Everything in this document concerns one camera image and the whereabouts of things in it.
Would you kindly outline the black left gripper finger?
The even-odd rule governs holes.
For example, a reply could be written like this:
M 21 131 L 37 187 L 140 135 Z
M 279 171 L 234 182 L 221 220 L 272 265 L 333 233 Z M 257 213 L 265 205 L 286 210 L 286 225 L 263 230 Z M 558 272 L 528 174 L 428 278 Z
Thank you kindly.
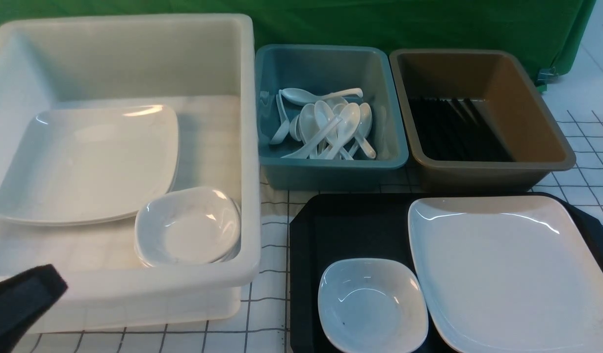
M 0 281 L 0 353 L 10 353 L 21 338 L 68 290 L 52 264 Z

